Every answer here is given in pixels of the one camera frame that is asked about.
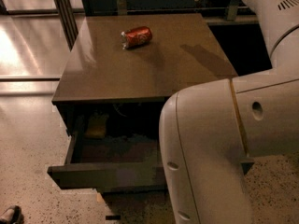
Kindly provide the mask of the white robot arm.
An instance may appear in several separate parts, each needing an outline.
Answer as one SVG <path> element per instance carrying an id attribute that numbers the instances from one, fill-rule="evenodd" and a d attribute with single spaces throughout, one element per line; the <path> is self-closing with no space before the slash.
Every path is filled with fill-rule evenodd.
<path id="1" fill-rule="evenodd" d="M 177 224 L 252 224 L 242 164 L 299 143 L 299 0 L 242 0 L 258 18 L 271 69 L 191 86 L 160 117 Z"/>

